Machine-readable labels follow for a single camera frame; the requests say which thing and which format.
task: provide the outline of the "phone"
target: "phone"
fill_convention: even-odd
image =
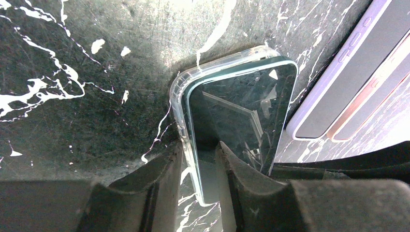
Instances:
[[[409,31],[409,10],[410,1],[374,0],[371,3],[289,121],[286,131],[293,139],[316,140],[328,133]]]
[[[409,75],[410,36],[407,35],[373,73],[367,84],[331,127],[327,137],[333,142],[350,140]]]
[[[185,82],[180,103],[171,105],[201,205],[219,201],[219,141],[254,169],[269,174],[297,70],[286,57],[261,57]]]

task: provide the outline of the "marble surface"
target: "marble surface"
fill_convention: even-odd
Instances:
[[[0,179],[123,177],[177,139],[168,90],[178,72],[264,43],[299,65],[292,114],[369,3],[0,0]],[[337,159],[409,139],[409,87],[348,143],[284,134],[276,161]],[[176,231],[221,231],[218,204],[200,207],[184,176]]]

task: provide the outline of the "clear phone case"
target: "clear phone case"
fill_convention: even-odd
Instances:
[[[199,186],[199,179],[195,173],[195,159],[193,150],[191,147],[191,141],[189,137],[189,131],[187,128],[187,123],[185,122],[182,97],[186,88],[198,79],[225,70],[227,68],[232,68],[237,65],[258,61],[263,58],[272,58],[280,56],[280,54],[274,49],[268,46],[257,46],[251,49],[247,49],[242,52],[226,56],[215,61],[191,68],[180,73],[176,79],[173,81],[170,89],[170,101],[171,107],[176,120],[176,125],[178,128],[178,133],[183,145],[185,158],[189,168],[192,168],[191,179],[196,192],[196,198],[202,206],[206,204],[202,201],[202,195]]]

